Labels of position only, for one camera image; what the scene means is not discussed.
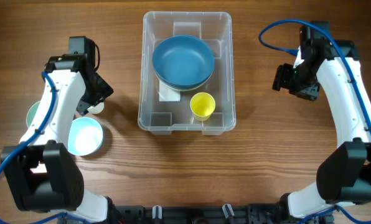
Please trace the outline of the yellow plastic cup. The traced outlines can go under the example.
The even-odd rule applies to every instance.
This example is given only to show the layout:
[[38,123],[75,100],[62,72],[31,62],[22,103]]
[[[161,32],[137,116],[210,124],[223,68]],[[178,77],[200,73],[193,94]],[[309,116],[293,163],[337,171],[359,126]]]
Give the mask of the yellow plastic cup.
[[190,108],[194,118],[205,121],[210,118],[216,107],[214,97],[206,92],[196,93],[190,100]]

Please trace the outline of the light blue small bowl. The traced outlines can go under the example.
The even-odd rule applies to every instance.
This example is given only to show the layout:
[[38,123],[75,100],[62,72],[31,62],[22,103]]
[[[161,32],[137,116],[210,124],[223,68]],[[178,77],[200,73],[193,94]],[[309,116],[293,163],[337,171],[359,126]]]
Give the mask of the light blue small bowl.
[[74,156],[87,156],[99,150],[103,143],[103,128],[92,118],[72,121],[68,137],[68,152]]

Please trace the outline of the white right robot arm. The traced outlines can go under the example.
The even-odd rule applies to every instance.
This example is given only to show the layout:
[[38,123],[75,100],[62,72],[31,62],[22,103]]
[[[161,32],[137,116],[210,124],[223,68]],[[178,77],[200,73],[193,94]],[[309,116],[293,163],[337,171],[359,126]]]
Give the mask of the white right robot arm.
[[319,166],[312,184],[286,196],[288,214],[305,218],[335,206],[371,202],[371,103],[350,40],[334,40],[328,22],[302,21],[295,63],[280,65],[273,89],[305,100],[323,89],[336,126],[337,148]]

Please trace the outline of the cream plastic cup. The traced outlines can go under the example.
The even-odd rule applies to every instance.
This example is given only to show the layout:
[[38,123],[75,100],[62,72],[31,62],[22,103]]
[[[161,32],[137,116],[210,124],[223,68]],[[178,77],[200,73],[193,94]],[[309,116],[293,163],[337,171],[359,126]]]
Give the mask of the cream plastic cup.
[[101,102],[97,104],[96,106],[90,106],[87,110],[91,114],[98,114],[104,110],[104,107],[105,107],[104,102]]

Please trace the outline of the cream beige bowl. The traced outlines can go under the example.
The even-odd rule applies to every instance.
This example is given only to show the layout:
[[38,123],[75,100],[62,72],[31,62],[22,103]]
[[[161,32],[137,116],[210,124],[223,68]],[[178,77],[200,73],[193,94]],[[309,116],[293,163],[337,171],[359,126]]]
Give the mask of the cream beige bowl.
[[172,90],[172,91],[182,92],[182,91],[194,91],[194,90],[200,88],[201,86],[202,85],[197,86],[195,88],[190,88],[190,89],[177,89],[177,88],[173,88],[171,86],[163,85],[163,86],[160,86],[159,89],[163,88],[164,90]]

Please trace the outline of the dark blue bowl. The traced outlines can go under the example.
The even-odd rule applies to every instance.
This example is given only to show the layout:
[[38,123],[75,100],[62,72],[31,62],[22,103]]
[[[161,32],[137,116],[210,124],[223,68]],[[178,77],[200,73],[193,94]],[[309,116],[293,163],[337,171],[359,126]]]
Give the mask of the dark blue bowl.
[[157,73],[155,73],[155,75],[160,81],[162,81],[167,86],[171,86],[171,87],[177,88],[177,89],[190,89],[190,88],[195,88],[195,87],[200,86],[200,85],[204,85],[210,79],[210,77],[212,76],[212,73],[205,80],[203,80],[203,81],[201,81],[197,84],[193,84],[193,85],[175,85],[175,84],[169,83],[168,81],[163,79],[161,76],[159,76]]
[[206,42],[191,35],[163,40],[152,56],[154,71],[169,83],[193,85],[214,71],[215,59]]

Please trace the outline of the mint green small bowl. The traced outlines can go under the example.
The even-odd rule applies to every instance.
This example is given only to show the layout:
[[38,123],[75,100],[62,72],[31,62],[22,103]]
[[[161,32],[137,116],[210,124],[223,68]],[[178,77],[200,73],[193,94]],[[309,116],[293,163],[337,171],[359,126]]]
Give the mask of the mint green small bowl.
[[29,128],[34,120],[35,114],[37,112],[37,109],[39,107],[40,102],[34,103],[31,108],[28,110],[26,115],[26,125]]

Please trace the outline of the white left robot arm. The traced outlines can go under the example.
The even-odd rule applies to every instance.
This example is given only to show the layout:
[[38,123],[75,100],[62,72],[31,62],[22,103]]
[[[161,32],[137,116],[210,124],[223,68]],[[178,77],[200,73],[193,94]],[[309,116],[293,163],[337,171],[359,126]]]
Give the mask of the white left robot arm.
[[97,74],[95,54],[51,57],[42,72],[45,89],[32,125],[18,146],[1,153],[4,172],[19,210],[63,212],[88,223],[116,223],[121,214],[110,198],[84,188],[68,148],[75,113],[85,115],[113,93]]

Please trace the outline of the pink small bowl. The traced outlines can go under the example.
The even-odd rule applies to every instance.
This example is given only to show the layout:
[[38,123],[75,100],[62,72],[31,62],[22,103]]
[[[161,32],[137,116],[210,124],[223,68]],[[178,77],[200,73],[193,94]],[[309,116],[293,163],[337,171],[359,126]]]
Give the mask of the pink small bowl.
[[30,168],[30,171],[33,174],[44,174],[44,173],[47,172],[47,168],[46,168],[45,164],[39,163],[37,167]]

